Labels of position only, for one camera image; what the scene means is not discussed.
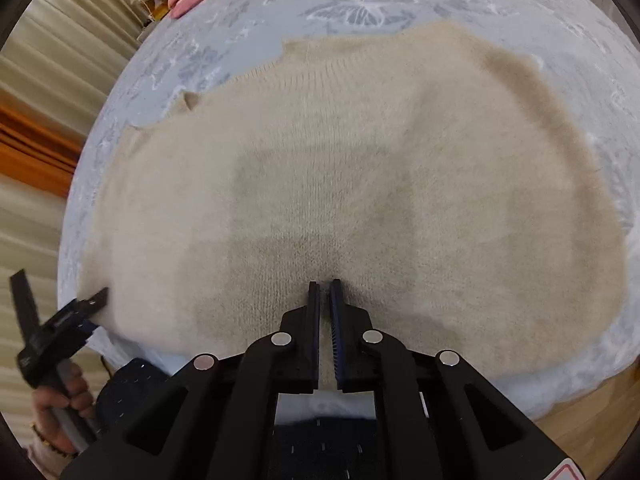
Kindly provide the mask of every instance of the person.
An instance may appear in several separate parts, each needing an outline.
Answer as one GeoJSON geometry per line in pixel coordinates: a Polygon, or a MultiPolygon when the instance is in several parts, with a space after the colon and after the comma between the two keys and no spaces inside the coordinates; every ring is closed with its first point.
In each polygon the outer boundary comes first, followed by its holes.
{"type": "Polygon", "coordinates": [[[70,378],[65,381],[65,385],[68,397],[50,386],[38,387],[31,396],[34,436],[27,446],[27,453],[47,480],[57,480],[62,470],[78,453],[51,408],[71,406],[82,417],[95,418],[94,396],[82,376],[82,368],[77,364],[72,363],[70,378]]]}

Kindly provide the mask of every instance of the bracelet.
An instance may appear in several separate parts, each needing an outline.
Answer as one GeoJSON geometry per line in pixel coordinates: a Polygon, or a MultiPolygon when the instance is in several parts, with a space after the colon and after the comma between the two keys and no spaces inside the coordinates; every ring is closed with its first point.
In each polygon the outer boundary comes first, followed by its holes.
{"type": "Polygon", "coordinates": [[[56,454],[58,454],[60,456],[63,456],[64,458],[75,458],[76,456],[78,456],[78,453],[65,453],[64,451],[60,451],[56,446],[54,446],[46,438],[44,438],[44,436],[38,431],[38,428],[36,427],[36,423],[35,422],[31,423],[31,429],[33,430],[33,433],[41,441],[41,443],[43,443],[45,447],[49,448],[54,453],[56,453],[56,454]]]}

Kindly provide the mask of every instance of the triangular cutout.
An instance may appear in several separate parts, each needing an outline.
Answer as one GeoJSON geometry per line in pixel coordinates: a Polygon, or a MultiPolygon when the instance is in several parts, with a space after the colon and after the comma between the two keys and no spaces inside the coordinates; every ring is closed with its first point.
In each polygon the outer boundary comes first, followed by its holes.
{"type": "Polygon", "coordinates": [[[495,451],[517,442],[523,437],[522,430],[500,408],[487,399],[478,388],[467,384],[465,393],[489,450],[495,451]]]}
{"type": "Polygon", "coordinates": [[[186,388],[173,391],[163,402],[145,413],[142,420],[126,434],[125,440],[152,455],[159,455],[187,393],[186,388]]]}

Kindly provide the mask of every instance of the beige curtain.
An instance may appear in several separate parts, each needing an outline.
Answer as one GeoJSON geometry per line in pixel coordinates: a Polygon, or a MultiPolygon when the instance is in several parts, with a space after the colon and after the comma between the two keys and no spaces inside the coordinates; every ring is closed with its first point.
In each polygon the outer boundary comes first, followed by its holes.
{"type": "Polygon", "coordinates": [[[0,89],[87,136],[141,31],[128,0],[33,0],[0,52],[0,89]]]}
{"type": "MultiPolygon", "coordinates": [[[[0,411],[16,437],[31,438],[30,389],[15,364],[24,346],[9,290],[9,276],[27,269],[42,321],[56,311],[56,268],[65,200],[0,175],[0,411]]],[[[99,390],[107,379],[98,356],[81,351],[76,361],[99,390]]]]}

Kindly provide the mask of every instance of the wooden floor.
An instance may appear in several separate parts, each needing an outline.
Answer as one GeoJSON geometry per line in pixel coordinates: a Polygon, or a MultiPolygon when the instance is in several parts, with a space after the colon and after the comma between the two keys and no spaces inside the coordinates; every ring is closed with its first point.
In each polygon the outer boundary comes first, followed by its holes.
{"type": "Polygon", "coordinates": [[[640,361],[572,402],[558,404],[538,426],[596,480],[640,418],[640,361]]]}

